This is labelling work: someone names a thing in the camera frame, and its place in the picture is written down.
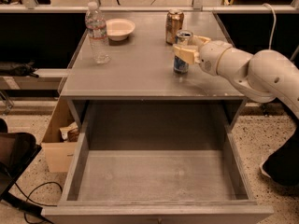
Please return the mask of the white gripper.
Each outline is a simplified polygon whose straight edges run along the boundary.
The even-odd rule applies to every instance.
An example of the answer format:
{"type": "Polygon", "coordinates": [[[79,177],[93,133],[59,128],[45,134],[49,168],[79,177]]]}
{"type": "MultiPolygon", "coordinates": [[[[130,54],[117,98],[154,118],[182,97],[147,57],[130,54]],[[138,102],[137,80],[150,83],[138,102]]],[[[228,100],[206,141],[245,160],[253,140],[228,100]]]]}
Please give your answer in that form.
{"type": "Polygon", "coordinates": [[[222,54],[233,46],[220,40],[209,41],[209,37],[194,35],[191,45],[174,44],[173,51],[183,62],[188,64],[198,62],[204,72],[216,76],[222,54]]]}

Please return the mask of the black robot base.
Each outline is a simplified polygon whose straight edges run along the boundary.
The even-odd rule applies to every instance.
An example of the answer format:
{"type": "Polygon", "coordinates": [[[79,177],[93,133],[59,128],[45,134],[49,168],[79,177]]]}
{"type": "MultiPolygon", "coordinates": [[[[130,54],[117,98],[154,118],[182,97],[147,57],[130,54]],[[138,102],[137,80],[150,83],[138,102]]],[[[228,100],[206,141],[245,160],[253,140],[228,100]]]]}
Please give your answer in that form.
{"type": "Polygon", "coordinates": [[[282,186],[299,185],[299,118],[285,106],[296,129],[286,143],[272,153],[261,165],[261,173],[282,186]]]}

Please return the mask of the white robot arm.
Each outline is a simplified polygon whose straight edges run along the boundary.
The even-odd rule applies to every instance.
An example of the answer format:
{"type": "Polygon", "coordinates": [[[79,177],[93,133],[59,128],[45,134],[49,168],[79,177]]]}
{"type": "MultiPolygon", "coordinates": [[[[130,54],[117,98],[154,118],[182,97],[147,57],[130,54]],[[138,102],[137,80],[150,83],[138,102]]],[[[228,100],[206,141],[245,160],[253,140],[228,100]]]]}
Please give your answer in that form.
{"type": "Polygon", "coordinates": [[[279,52],[265,49],[250,54],[203,36],[193,37],[188,45],[174,44],[173,50],[182,61],[225,78],[252,101],[268,103],[278,98],[299,118],[299,69],[279,52]]]}

